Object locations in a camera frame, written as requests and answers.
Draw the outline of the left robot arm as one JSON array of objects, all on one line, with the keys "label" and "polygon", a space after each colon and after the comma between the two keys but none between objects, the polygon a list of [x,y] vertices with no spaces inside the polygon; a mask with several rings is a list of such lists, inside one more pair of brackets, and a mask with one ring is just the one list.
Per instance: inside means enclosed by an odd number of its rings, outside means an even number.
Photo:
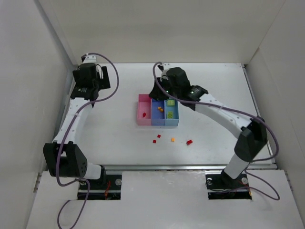
[{"label": "left robot arm", "polygon": [[99,91],[110,88],[107,68],[92,62],[82,63],[73,71],[75,86],[63,124],[52,143],[46,143],[43,154],[50,175],[100,180],[104,168],[89,163],[78,147],[85,121],[98,99]]}]

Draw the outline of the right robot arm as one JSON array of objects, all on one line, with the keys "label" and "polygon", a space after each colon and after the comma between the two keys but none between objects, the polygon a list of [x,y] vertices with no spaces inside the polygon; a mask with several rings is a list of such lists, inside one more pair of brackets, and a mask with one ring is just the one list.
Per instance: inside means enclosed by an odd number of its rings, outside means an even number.
[{"label": "right robot arm", "polygon": [[267,131],[260,117],[234,110],[215,99],[206,89],[191,85],[185,70],[164,68],[157,64],[161,75],[154,76],[149,97],[157,101],[173,99],[191,110],[203,114],[227,129],[236,139],[234,155],[222,171],[222,176],[235,180],[267,144]]}]

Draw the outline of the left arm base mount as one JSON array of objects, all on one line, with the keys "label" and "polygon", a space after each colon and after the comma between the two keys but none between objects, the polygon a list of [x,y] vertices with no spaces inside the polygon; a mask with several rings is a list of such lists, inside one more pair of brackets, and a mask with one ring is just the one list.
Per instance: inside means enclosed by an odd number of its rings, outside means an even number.
[{"label": "left arm base mount", "polygon": [[89,180],[90,191],[88,200],[120,200],[122,187],[122,174],[106,175],[101,180]]}]

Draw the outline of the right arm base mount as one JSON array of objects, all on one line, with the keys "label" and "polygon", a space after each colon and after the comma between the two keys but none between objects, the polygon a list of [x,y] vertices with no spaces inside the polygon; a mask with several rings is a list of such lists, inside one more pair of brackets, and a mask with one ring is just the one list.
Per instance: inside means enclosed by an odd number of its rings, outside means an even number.
[{"label": "right arm base mount", "polygon": [[237,179],[222,177],[221,174],[207,174],[205,176],[209,200],[249,199],[252,200],[248,189],[248,178],[241,173]]}]

